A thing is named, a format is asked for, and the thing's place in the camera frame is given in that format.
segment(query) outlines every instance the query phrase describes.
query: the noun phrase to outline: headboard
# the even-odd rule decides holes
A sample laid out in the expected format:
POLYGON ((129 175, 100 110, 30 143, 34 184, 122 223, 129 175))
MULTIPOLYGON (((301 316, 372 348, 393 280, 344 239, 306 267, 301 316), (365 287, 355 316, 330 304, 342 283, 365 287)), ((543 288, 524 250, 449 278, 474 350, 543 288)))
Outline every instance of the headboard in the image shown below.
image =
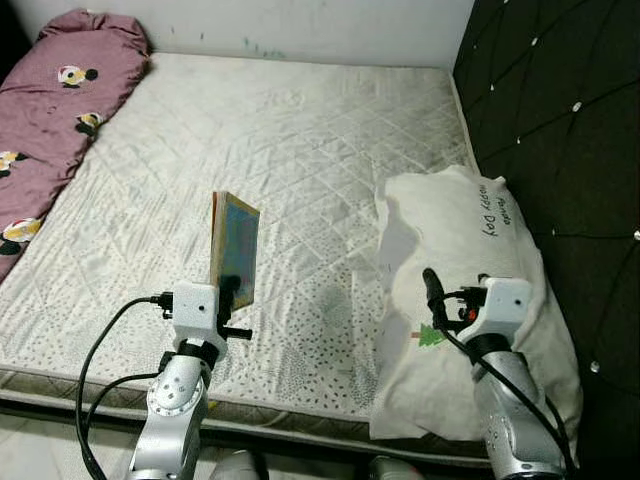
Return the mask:
POLYGON ((454 71, 573 338, 585 465, 638 461, 639 36, 637 0, 477 0, 454 71))

